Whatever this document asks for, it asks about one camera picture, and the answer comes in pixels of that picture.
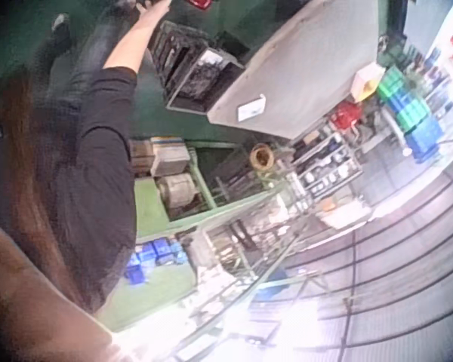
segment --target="metal part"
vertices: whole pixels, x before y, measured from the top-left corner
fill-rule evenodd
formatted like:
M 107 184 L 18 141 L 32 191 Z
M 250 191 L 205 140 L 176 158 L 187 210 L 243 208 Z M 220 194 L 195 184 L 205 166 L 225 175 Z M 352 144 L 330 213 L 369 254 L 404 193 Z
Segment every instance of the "metal part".
M 303 283 L 305 280 L 309 280 L 310 282 L 314 283 L 317 287 L 322 288 L 325 292 L 330 293 L 330 289 L 328 283 L 324 277 L 324 274 L 320 271 L 312 271 L 307 273 L 306 275 L 298 275 L 296 277 L 282 279 L 280 281 L 267 281 L 259 286 L 258 289 L 266 289 L 271 287 L 279 287 L 282 285 L 292 285 L 292 284 L 299 284 Z
M 161 199 L 170 209 L 190 204 L 198 193 L 189 173 L 162 177 L 157 184 Z
M 381 108 L 381 116 L 386 121 L 386 123 L 388 123 L 388 125 L 390 126 L 391 131 L 396 136 L 396 139 L 399 142 L 399 145 L 403 149 L 408 148 L 408 146 L 406 145 L 404 133 L 402 132 L 401 128 L 399 128 L 398 124 L 396 123 L 396 120 L 390 114 L 390 111 L 388 110 L 388 108 L 386 106 Z
M 232 231 L 232 233 L 233 233 L 234 235 L 237 235 L 237 234 L 236 234 L 236 230 L 233 228 L 232 225 L 230 225 L 230 230 Z M 248 273 L 250 273 L 250 276 L 251 276 L 252 278 L 254 278 L 255 274 L 254 274 L 254 272 L 251 270 L 251 265 L 250 265 L 250 263 L 248 262 L 247 257 L 245 256 L 245 253 L 243 252 L 242 246 L 239 245 L 239 236 L 236 236 L 236 239 L 237 239 L 236 241 L 235 241 L 235 240 L 233 241 L 233 246 L 235 247 L 235 250 L 236 250 L 236 252 L 237 252 L 238 255 L 239 255 L 239 260 L 241 260 L 241 262 L 242 262 L 242 264 L 243 264 L 245 270 L 248 270 Z
M 317 42 L 319 38 L 337 42 L 325 47 Z M 356 71 L 376 59 L 377 39 L 376 2 L 310 1 L 255 54 L 248 71 L 215 103 L 208 118 L 215 124 L 293 139 L 348 95 Z M 251 121 L 238 122 L 238 106 L 259 94 L 267 98 L 265 112 Z
M 256 145 L 250 152 L 250 164 L 254 170 L 260 172 L 269 171 L 275 164 L 272 149 L 263 143 Z
M 177 137 L 152 137 L 154 161 L 151 175 L 154 177 L 177 175 L 184 172 L 190 155 L 183 139 Z

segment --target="factory floor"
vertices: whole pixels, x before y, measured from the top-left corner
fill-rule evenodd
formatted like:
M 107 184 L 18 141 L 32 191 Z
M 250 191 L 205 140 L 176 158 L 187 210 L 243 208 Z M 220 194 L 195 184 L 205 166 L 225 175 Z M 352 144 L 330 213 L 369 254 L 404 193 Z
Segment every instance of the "factory floor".
M 388 0 L 379 2 L 382 4 L 380 33 L 383 33 Z M 80 44 L 92 30 L 106 3 L 104 0 L 10 2 L 8 11 L 0 16 L 0 79 L 6 78 L 20 64 L 27 63 L 33 51 L 50 34 L 51 23 L 57 14 L 68 13 L 77 47 L 54 65 L 52 87 L 60 89 L 78 55 Z M 276 15 L 276 6 L 277 2 L 272 0 L 227 0 L 214 2 L 207 12 L 202 12 L 183 0 L 174 0 L 167 19 L 197 27 L 211 36 L 226 30 L 251 49 L 248 59 L 283 24 L 284 20 Z M 243 143 L 251 137 L 251 132 L 246 130 L 210 124 L 205 116 L 166 110 L 161 85 L 148 62 L 139 75 L 136 98 L 132 119 L 134 137 L 168 135 L 186 140 L 236 143 Z M 122 281 L 99 319 L 114 330 L 121 329 L 194 288 L 194 275 L 188 265 L 164 268 L 158 268 L 157 274 L 151 275 L 151 282 L 139 287 Z
M 453 361 L 453 164 L 404 207 L 283 267 L 291 286 L 230 309 L 241 317 L 204 362 Z
M 453 109 L 439 124 L 444 135 L 438 155 L 417 164 L 412 156 L 402 154 L 402 148 L 397 143 L 393 145 L 384 140 L 366 154 L 363 175 L 352 182 L 352 187 L 376 207 L 395 197 L 406 202 L 422 191 L 453 161 L 453 143 L 449 142 L 453 140 Z

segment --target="sticker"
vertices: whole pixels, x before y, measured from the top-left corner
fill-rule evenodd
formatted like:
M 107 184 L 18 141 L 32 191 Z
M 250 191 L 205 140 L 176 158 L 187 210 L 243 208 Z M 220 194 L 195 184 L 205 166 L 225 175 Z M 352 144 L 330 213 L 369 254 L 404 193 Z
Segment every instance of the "sticker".
M 204 54 L 200 58 L 199 62 L 200 62 L 200 64 L 204 64 L 204 63 L 218 64 L 218 63 L 223 62 L 223 57 L 208 49 L 206 52 L 204 52 Z
M 267 104 L 266 97 L 261 94 L 260 98 L 247 103 L 238 108 L 238 120 L 239 122 L 246 121 L 249 118 L 256 117 L 265 112 L 265 105 Z

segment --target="storage rack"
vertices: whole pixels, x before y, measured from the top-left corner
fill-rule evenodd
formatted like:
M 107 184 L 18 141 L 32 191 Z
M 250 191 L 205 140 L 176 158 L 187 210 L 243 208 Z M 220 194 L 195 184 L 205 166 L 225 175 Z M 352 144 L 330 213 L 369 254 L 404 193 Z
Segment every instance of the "storage rack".
M 304 187 L 305 187 L 306 191 L 308 191 L 310 194 L 312 194 L 313 200 L 315 202 L 321 201 L 323 198 L 327 198 L 328 196 L 333 195 L 337 190 L 348 185 L 351 181 L 353 181 L 355 178 L 357 178 L 358 176 L 360 176 L 362 174 L 361 165 L 357 161 L 356 156 L 353 153 L 353 150 L 349 147 L 349 145 L 347 145 L 347 143 L 344 140 L 344 138 L 342 137 L 342 135 L 337 131 L 334 131 L 332 134 L 328 135 L 321 143 L 314 146 L 311 150 L 307 151 L 305 154 L 300 156 L 297 160 L 295 160 L 293 162 L 293 165 L 300 166 L 305 161 L 308 161 L 312 157 L 315 157 L 315 155 L 317 153 L 321 152 L 326 146 L 328 146 L 329 143 L 331 142 L 331 140 L 336 136 L 338 136 L 339 139 L 341 140 L 339 142 L 340 145 L 336 149 L 334 149 L 332 152 L 329 152 L 328 155 L 325 155 L 321 159 L 316 160 L 314 164 L 311 164 L 306 170 L 303 170 L 302 172 L 300 172 L 298 174 L 299 179 L 301 179 L 302 182 L 304 183 Z M 327 158 L 331 158 L 332 156 L 334 156 L 336 153 L 340 152 L 341 150 L 347 151 L 347 154 L 349 156 L 345 161 L 343 161 L 341 164 L 336 166 L 335 169 L 330 170 L 328 173 L 325 173 L 325 174 L 319 176 L 316 181 L 310 183 L 309 185 L 305 185 L 305 182 L 306 182 L 305 176 L 310 171 L 312 171 L 316 167 L 321 167 L 323 161 L 325 161 Z M 340 167 L 342 167 L 343 165 L 348 164 L 348 163 L 353 164 L 353 166 L 354 166 L 353 168 L 356 170 L 356 172 L 350 174 L 345 179 L 338 179 L 338 180 L 336 180 L 336 182 L 333 182 L 333 183 L 331 181 L 329 181 L 329 183 L 331 183 L 331 185 L 327 186 L 326 189 L 320 193 L 313 192 L 314 187 L 316 187 L 318 184 L 323 182 L 324 179 L 329 178 L 329 176 L 331 174 L 335 173 L 336 171 L 338 171 Z

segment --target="red container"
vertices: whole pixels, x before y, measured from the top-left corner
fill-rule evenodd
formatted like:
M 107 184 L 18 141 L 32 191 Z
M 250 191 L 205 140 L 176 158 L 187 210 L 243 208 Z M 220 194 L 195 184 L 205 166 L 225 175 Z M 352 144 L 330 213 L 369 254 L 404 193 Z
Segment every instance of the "red container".
M 337 105 L 332 122 L 339 130 L 349 130 L 361 117 L 360 106 L 343 100 Z
M 191 5 L 196 6 L 198 9 L 206 10 L 210 7 L 213 0 L 187 0 Z

